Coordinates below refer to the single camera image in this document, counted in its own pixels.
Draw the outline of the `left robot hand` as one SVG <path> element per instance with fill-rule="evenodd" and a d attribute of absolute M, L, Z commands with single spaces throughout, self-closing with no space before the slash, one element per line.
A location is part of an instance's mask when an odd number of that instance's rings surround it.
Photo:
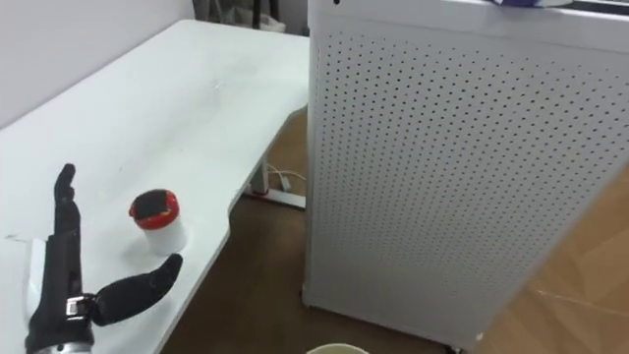
<path fill-rule="evenodd" d="M 119 279 L 94 294 L 84 292 L 75 174 L 74 164 L 63 166 L 53 189 L 53 233 L 29 243 L 28 354 L 89 353 L 94 325 L 114 325 L 156 305 L 171 290 L 183 265 L 181 255 L 171 254 L 153 271 Z"/>

